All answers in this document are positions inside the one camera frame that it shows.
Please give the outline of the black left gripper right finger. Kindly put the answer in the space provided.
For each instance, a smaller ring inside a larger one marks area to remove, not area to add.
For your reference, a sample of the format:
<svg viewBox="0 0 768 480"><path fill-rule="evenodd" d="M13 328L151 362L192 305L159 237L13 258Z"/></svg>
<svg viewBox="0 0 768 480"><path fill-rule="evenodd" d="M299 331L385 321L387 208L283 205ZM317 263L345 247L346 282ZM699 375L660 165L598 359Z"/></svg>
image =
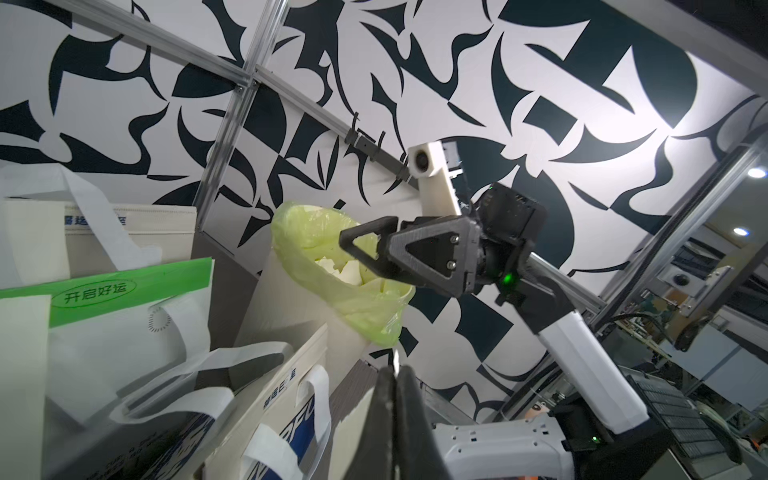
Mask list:
<svg viewBox="0 0 768 480"><path fill-rule="evenodd" d="M395 445L400 479L451 479L440 454L414 370L401 366L395 387Z"/></svg>

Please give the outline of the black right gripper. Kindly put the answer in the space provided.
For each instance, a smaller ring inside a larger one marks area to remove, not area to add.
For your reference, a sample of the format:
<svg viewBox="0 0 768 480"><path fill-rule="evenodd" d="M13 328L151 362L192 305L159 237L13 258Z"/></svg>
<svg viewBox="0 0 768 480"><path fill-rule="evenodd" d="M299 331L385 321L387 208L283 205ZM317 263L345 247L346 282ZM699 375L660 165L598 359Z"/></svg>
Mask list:
<svg viewBox="0 0 768 480"><path fill-rule="evenodd" d="M495 244L468 216L430 219L398 229L385 216L339 234L340 248L375 275L449 297L479 293L498 279Z"/></svg>

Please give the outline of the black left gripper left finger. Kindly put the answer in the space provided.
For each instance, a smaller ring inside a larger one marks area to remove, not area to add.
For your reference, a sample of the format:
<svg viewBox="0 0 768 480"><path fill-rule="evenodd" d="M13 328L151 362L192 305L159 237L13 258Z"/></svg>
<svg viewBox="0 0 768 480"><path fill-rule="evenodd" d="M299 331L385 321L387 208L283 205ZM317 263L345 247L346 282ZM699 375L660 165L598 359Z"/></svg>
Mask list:
<svg viewBox="0 0 768 480"><path fill-rule="evenodd" d="M378 372L358 446L344 479L395 478L396 378L393 367Z"/></svg>

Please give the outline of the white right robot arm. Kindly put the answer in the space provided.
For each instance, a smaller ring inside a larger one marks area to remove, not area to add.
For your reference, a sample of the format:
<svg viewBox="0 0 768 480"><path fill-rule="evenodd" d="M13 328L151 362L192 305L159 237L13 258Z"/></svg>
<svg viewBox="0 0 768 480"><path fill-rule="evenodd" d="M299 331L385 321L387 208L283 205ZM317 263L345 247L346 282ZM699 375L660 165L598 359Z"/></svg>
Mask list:
<svg viewBox="0 0 768 480"><path fill-rule="evenodd" d="M619 370L565 292L528 270L543 206L491 185L469 214L382 217L340 233L340 247L375 274L458 298L496 287L574 386L552 411L484 425L431 424L409 366L377 378L348 479L639 479L672 435Z"/></svg>

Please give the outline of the green plastic bin liner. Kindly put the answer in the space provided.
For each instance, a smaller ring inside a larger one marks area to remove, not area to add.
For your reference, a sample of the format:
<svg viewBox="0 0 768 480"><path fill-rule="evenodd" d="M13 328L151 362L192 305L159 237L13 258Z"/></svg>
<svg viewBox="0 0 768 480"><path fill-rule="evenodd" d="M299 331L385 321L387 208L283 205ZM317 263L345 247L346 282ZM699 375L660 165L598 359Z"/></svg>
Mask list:
<svg viewBox="0 0 768 480"><path fill-rule="evenodd" d="M392 347L415 288L378 276L341 249L340 233L358 224L337 209L287 202L271 222L273 251L285 272L348 326L373 343Z"/></svg>

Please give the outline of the torn paper pieces in bin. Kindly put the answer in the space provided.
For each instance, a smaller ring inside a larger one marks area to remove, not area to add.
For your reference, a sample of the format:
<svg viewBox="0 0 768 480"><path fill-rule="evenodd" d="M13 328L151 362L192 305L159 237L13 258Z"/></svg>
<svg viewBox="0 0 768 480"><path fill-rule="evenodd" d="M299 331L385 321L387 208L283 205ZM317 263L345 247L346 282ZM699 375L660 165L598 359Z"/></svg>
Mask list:
<svg viewBox="0 0 768 480"><path fill-rule="evenodd" d="M329 275L332 275L346 284L352 286L361 286L363 284L360 263L357 260L346 262L340 269L336 267L336 264L332 259L327 257L322 257L321 259L316 260L315 263Z"/></svg>

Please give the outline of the blue white front right bag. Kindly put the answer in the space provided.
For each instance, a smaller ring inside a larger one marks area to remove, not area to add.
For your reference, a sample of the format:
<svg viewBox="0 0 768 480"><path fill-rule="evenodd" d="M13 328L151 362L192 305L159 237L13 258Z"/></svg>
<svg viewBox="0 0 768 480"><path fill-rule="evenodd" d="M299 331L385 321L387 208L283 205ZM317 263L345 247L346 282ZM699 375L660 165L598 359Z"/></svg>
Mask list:
<svg viewBox="0 0 768 480"><path fill-rule="evenodd" d="M330 461L333 424L325 368L327 327L268 379L235 396L235 409L201 454L199 479L315 479Z"/></svg>

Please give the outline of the white round trash bin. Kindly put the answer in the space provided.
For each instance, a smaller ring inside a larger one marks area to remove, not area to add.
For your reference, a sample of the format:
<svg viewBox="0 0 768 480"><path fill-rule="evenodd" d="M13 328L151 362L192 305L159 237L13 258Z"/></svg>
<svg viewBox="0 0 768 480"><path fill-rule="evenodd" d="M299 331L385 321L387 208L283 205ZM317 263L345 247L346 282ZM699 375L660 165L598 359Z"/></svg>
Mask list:
<svg viewBox="0 0 768 480"><path fill-rule="evenodd" d="M324 300L301 287L270 253L235 339L237 347L269 341L299 350L327 327L325 368L334 391L362 357L370 341L348 326Z"/></svg>

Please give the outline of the green white middle bag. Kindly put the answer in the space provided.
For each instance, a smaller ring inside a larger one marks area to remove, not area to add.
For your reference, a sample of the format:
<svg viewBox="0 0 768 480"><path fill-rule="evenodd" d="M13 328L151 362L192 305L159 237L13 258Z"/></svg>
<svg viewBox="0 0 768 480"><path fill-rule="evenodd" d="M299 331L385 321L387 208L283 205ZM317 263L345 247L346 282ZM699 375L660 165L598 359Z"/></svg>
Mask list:
<svg viewBox="0 0 768 480"><path fill-rule="evenodd" d="M48 323L42 475L106 479L145 459L189 415L226 417L227 387L202 371L289 357L283 342L213 348L209 258L9 288L37 298Z"/></svg>

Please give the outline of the white blue back right bag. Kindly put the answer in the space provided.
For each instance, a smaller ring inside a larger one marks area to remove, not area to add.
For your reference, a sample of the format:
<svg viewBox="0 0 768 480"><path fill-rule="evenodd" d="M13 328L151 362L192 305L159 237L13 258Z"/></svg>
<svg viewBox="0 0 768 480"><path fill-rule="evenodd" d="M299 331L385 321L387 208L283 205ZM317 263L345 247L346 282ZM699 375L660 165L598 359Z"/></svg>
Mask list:
<svg viewBox="0 0 768 480"><path fill-rule="evenodd" d="M62 165L1 169L4 289L190 258L193 207L113 205Z"/></svg>

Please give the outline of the black wall hook rail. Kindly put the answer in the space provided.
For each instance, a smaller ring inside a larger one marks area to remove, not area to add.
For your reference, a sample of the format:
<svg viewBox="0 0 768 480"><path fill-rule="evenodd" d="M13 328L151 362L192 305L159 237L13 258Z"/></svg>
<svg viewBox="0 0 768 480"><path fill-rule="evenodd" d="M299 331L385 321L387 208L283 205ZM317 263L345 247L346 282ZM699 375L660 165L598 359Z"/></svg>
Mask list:
<svg viewBox="0 0 768 480"><path fill-rule="evenodd" d="M383 138L384 133L381 134L378 140L375 140L359 129L349 129L344 136L344 141L346 144L364 153L370 160L391 172L396 180L401 180L417 189L417 181L408 170L407 155L403 153L400 158L395 158L386 152L381 146Z"/></svg>

